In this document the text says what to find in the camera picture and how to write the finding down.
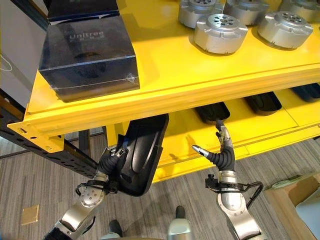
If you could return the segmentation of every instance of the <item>black box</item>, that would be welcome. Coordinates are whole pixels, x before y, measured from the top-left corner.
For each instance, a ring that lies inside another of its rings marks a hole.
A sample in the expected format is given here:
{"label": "black box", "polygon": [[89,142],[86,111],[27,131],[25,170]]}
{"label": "black box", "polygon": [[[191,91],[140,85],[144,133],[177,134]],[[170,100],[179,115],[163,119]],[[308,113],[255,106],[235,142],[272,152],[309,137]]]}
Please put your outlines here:
{"label": "black box", "polygon": [[116,0],[52,0],[48,9],[48,20],[52,25],[118,15]]}
{"label": "black box", "polygon": [[121,16],[49,26],[39,72],[64,102],[140,87],[135,51]]}

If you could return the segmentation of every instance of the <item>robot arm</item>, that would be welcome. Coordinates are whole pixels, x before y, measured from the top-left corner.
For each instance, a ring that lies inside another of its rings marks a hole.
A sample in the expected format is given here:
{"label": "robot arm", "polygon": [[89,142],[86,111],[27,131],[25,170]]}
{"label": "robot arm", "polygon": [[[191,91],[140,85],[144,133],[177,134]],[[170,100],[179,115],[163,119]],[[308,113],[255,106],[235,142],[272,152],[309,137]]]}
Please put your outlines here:
{"label": "robot arm", "polygon": [[[102,155],[93,180],[77,187],[76,192],[80,198],[66,211],[43,240],[76,240],[91,228],[98,206],[110,192],[108,190],[109,174],[118,160],[127,155],[126,153],[127,151],[121,147],[114,155],[111,155],[109,150]],[[85,187],[85,190],[81,193],[79,187]]]}
{"label": "robot arm", "polygon": [[[192,146],[197,153],[215,164],[219,170],[218,179],[215,179],[214,175],[210,174],[205,180],[205,187],[218,193],[217,202],[229,220],[231,232],[234,233],[236,239],[265,239],[258,224],[248,212],[253,200],[262,191],[263,184],[261,182],[251,184],[238,183],[235,172],[235,152],[230,134],[220,120],[217,120],[216,128],[219,131],[216,135],[220,141],[221,153],[212,153],[197,145]],[[246,205],[246,200],[242,193],[252,187],[258,188]]]}

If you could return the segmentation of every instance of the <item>small sticker on floor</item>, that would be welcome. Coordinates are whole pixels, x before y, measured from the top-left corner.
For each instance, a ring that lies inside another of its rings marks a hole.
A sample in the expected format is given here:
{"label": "small sticker on floor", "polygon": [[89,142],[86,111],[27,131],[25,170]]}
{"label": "small sticker on floor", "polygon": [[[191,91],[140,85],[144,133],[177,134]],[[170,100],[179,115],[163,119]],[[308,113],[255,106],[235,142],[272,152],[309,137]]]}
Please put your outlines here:
{"label": "small sticker on floor", "polygon": [[32,224],[38,222],[39,204],[25,207],[22,210],[21,225]]}

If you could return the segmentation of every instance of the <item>yellow shelf surface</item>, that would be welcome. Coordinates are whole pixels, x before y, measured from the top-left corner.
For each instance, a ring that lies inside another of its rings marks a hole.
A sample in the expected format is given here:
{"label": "yellow shelf surface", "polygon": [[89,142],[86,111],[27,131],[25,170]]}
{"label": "yellow shelf surface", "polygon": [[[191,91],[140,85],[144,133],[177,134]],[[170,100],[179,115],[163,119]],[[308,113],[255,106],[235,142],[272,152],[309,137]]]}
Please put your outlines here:
{"label": "yellow shelf surface", "polygon": [[[320,101],[307,103],[290,89],[279,90],[281,110],[269,116],[258,116],[243,98],[226,101],[230,117],[224,121],[231,135],[237,159],[270,151],[320,135]],[[117,143],[129,122],[107,126],[108,144]],[[163,151],[154,182],[212,167],[196,153],[196,144],[218,152],[220,143],[213,125],[203,123],[194,109],[172,112],[163,139]]]}
{"label": "yellow shelf surface", "polygon": [[[11,129],[25,130],[25,137],[37,137],[30,139],[36,145],[56,152],[58,135],[319,81],[318,23],[295,50],[266,45],[250,27],[237,52],[217,55],[196,47],[193,30],[178,22],[179,1],[117,3],[136,53],[140,89],[65,103],[37,73],[24,120]],[[275,10],[280,0],[269,3]]]}

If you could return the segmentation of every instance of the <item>shoe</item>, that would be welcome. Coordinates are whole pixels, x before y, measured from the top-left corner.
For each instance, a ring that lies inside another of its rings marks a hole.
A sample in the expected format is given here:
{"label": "shoe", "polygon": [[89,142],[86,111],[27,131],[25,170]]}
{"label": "shoe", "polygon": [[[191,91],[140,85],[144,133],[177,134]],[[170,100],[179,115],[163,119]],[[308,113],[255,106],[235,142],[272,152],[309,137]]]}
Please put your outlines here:
{"label": "shoe", "polygon": [[177,206],[175,209],[175,218],[176,219],[185,219],[186,218],[186,211],[183,206]]}
{"label": "shoe", "polygon": [[119,234],[121,238],[123,237],[121,226],[116,219],[109,222],[109,233],[116,233]]}

